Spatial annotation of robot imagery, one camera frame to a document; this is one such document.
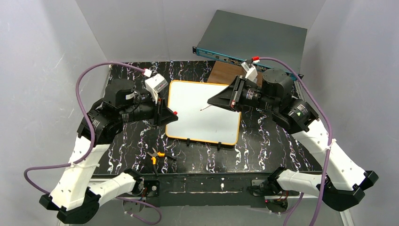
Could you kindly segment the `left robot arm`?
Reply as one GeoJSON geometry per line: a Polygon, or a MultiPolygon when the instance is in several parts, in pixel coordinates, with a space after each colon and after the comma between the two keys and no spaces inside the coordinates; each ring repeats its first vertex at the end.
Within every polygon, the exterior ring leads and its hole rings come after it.
{"type": "Polygon", "coordinates": [[[99,208],[121,194],[143,194],[144,178],[133,169],[96,186],[89,182],[105,151],[126,123],[149,120],[160,127],[177,121],[160,95],[167,81],[156,75],[136,88],[131,80],[116,79],[106,88],[104,97],[94,103],[77,130],[74,150],[56,187],[40,198],[47,210],[57,212],[65,224],[85,224],[99,208]]]}

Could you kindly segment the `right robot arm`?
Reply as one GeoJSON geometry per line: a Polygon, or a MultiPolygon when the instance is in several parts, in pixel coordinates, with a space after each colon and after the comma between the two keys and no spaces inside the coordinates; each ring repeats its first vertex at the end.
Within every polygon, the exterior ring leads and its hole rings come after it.
{"type": "Polygon", "coordinates": [[[278,167],[268,178],[249,186],[256,196],[297,191],[321,196],[322,201],[336,211],[347,210],[361,202],[365,191],[378,180],[372,170],[364,170],[355,164],[343,149],[329,139],[324,123],[312,106],[292,95],[294,82],[283,70],[268,69],[263,73],[261,86],[244,76],[233,82],[207,102],[233,112],[241,112],[245,106],[272,113],[272,120],[308,152],[323,164],[326,176],[308,174],[278,167]]]}

